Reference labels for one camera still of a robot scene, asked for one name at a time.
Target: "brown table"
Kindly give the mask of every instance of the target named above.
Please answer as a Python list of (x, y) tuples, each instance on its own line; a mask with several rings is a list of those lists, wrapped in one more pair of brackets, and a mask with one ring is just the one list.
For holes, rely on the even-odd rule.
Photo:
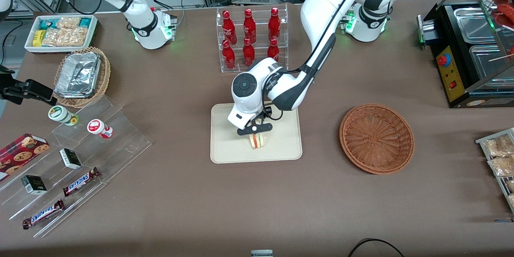
[[(417, 43), (415, 16), (433, 0), (398, 1), (373, 43), (338, 35), (299, 107), (303, 156), (294, 161), (214, 164), (210, 112), (232, 102), (234, 74), (221, 74), (215, 9), (187, 10), (177, 40), (145, 50), (122, 14), (98, 14), (95, 46), (112, 64), (108, 95), (154, 144), (49, 235), (33, 239), (0, 206), (0, 255), (7, 256), (345, 256), (365, 237), (410, 256), (507, 256), (514, 224), (477, 138), (514, 126), (512, 108), (448, 109), (435, 62)], [(300, 6), (290, 9), (290, 63), (310, 44)], [(62, 55), (27, 53), (18, 79), (51, 86)], [(411, 163), (375, 176), (343, 153), (345, 112), (381, 103), (409, 122)], [(56, 123), (33, 100), (8, 104), (0, 147), (22, 133), (46, 136)], [(367, 244), (354, 256), (395, 256)]]

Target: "wicker basket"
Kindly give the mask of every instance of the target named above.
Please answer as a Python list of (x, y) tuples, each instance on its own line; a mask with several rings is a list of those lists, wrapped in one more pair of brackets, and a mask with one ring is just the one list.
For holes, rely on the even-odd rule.
[[(107, 87), (109, 85), (109, 78), (110, 78), (110, 63), (105, 54), (98, 48), (95, 47), (88, 47), (85, 49), (77, 50), (72, 52), (72, 54), (79, 54), (79, 53), (86, 53), (86, 52), (95, 52), (102, 58), (102, 62), (100, 64), (100, 72), (98, 74), (98, 81), (96, 85), (96, 92), (91, 98), (61, 98), (60, 96), (57, 96), (56, 94), (53, 94), (55, 98), (57, 98), (57, 101), (64, 105), (64, 106), (71, 106), (76, 108), (82, 108), (85, 107), (88, 103), (93, 102), (95, 100), (99, 100), (103, 94), (105, 94), (105, 91), (107, 90)], [(61, 65), (59, 65), (59, 68), (57, 68), (57, 73), (55, 74), (55, 77), (53, 78), (53, 85), (57, 85), (57, 81), (59, 80), (59, 76), (61, 75), (61, 69), (63, 68), (63, 64), (66, 58), (64, 58), (61, 61)]]
[(356, 166), (378, 175), (400, 171), (414, 153), (409, 124), (396, 111), (380, 104), (352, 108), (341, 122), (339, 140)]

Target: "coca-cola bottle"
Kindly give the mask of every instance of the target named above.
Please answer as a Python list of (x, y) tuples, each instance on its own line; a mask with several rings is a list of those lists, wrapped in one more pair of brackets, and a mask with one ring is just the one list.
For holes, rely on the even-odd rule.
[(279, 62), (280, 50), (277, 47), (277, 39), (271, 39), (268, 47), (268, 57), (272, 57), (276, 62)]
[(223, 34), (225, 39), (230, 41), (230, 44), (235, 45), (237, 43), (237, 37), (235, 36), (235, 25), (234, 21), (230, 19), (230, 12), (228, 10), (224, 10), (222, 12), (223, 15)]
[(255, 49), (249, 37), (245, 37), (245, 46), (243, 47), (243, 56), (245, 57), (246, 67), (250, 67), (255, 60)]
[(268, 38), (270, 41), (273, 38), (279, 39), (280, 37), (280, 18), (279, 9), (277, 7), (271, 8), (271, 17), (268, 21)]
[(235, 54), (234, 50), (230, 47), (230, 43), (228, 40), (224, 39), (222, 42), (223, 45), (223, 60), (225, 62), (225, 66), (228, 70), (235, 69)]
[(252, 9), (245, 9), (245, 22), (243, 23), (245, 37), (248, 37), (252, 43), (257, 41), (257, 29), (255, 28), (255, 20), (252, 16)]

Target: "beige tray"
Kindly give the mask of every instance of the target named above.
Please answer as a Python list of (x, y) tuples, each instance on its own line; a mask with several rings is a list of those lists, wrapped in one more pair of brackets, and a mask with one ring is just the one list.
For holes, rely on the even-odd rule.
[[(266, 120), (272, 131), (262, 133), (264, 147), (252, 149), (249, 136), (239, 136), (226, 118), (233, 103), (217, 104), (211, 110), (211, 160), (214, 163), (242, 163), (296, 160), (302, 156), (298, 111), (284, 111), (278, 121)], [(278, 109), (272, 105), (275, 114)]]

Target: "aluminum foil container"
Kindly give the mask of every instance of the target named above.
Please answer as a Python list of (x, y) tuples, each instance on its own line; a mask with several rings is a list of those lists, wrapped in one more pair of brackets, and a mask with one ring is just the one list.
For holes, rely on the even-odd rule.
[(92, 97), (101, 62), (101, 56), (94, 52), (70, 54), (63, 63), (55, 94), (63, 98)]

